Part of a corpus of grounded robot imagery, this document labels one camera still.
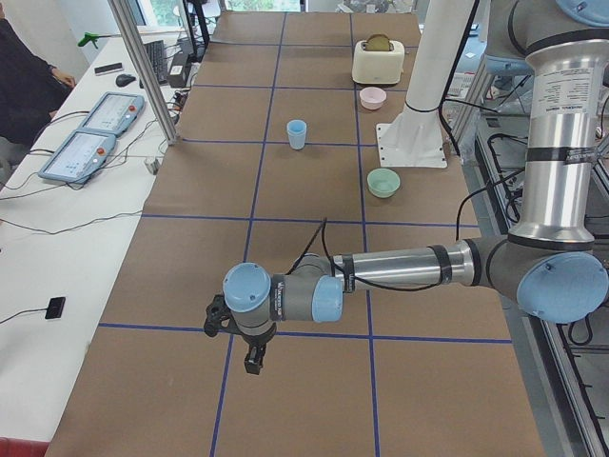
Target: white wall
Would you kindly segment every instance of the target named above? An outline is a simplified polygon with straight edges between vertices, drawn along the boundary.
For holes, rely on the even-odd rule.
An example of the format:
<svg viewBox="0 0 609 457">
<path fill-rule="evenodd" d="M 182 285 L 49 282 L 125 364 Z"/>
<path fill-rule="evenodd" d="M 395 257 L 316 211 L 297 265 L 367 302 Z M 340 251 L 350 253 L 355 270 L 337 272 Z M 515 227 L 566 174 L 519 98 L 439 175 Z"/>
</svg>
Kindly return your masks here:
<svg viewBox="0 0 609 457">
<path fill-rule="evenodd" d="M 58 0 L 2 0 L 2 5 L 7 19 L 34 54 L 77 79 L 82 76 L 88 61 L 76 46 Z"/>
<path fill-rule="evenodd" d="M 98 35 L 118 33 L 108 0 L 54 0 L 53 3 L 59 5 L 70 24 L 75 43 L 85 36 L 86 31 Z M 98 46 L 102 48 L 105 43 L 106 40 L 101 38 Z M 99 52 L 91 43 L 79 50 L 85 54 L 89 62 L 92 62 Z"/>
</svg>

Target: person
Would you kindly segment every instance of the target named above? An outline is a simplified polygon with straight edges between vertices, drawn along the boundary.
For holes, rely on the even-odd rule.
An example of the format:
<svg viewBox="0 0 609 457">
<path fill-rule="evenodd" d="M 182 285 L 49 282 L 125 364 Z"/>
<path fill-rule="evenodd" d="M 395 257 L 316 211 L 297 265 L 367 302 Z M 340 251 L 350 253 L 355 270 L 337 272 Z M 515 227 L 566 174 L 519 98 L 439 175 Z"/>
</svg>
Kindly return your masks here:
<svg viewBox="0 0 609 457">
<path fill-rule="evenodd" d="M 30 148 L 75 85 L 73 76 L 31 53 L 0 3 L 0 136 Z"/>
</svg>

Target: blue joint cap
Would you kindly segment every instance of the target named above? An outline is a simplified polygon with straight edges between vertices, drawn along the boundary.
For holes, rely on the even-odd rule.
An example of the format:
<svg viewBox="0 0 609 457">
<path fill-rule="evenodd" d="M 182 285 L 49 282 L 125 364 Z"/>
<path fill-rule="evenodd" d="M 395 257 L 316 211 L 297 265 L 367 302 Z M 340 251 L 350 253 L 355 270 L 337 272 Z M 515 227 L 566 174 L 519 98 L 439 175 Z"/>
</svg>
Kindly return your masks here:
<svg viewBox="0 0 609 457">
<path fill-rule="evenodd" d="M 222 284 L 230 310 L 248 312 L 265 302 L 270 292 L 270 276 L 264 268 L 252 263 L 230 269 Z"/>
<path fill-rule="evenodd" d="M 343 315 L 343 285 L 338 278 L 322 276 L 313 292 L 311 306 L 315 322 L 336 322 Z"/>
<path fill-rule="evenodd" d="M 609 277 L 586 252 L 564 252 L 542 260 L 518 286 L 522 310 L 545 321 L 568 324 L 594 311 L 607 295 Z"/>
<path fill-rule="evenodd" d="M 556 0 L 572 19 L 592 27 L 609 27 L 607 0 Z"/>
</svg>

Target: smartphone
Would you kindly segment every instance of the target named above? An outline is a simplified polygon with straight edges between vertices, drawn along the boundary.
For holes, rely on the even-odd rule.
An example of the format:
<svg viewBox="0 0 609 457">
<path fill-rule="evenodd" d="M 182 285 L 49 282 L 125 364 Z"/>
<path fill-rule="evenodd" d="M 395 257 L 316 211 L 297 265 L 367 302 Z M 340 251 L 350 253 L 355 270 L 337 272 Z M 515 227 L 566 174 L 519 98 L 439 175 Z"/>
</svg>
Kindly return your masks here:
<svg viewBox="0 0 609 457">
<path fill-rule="evenodd" d="M 116 64 L 103 65 L 102 67 L 95 68 L 95 76 L 100 76 L 102 74 L 108 74 L 108 73 L 112 73 L 115 71 L 122 71 L 122 70 L 123 70 L 123 64 L 121 64 L 120 62 L 118 62 Z"/>
<path fill-rule="evenodd" d="M 64 304 L 66 303 L 66 297 L 54 297 L 49 300 L 49 307 L 47 308 L 47 315 L 45 319 L 58 319 L 61 317 L 64 311 Z"/>
</svg>

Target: green bowl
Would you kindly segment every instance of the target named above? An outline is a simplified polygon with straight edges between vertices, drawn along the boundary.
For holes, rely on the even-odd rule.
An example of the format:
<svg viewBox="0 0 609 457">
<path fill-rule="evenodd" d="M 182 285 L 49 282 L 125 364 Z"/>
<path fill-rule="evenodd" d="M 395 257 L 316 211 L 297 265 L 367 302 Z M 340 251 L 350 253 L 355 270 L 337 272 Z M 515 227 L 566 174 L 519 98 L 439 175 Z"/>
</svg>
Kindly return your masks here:
<svg viewBox="0 0 609 457">
<path fill-rule="evenodd" d="M 379 198 L 389 198 L 400 188 L 400 176 L 392 169 L 373 169 L 367 181 L 370 193 Z"/>
</svg>

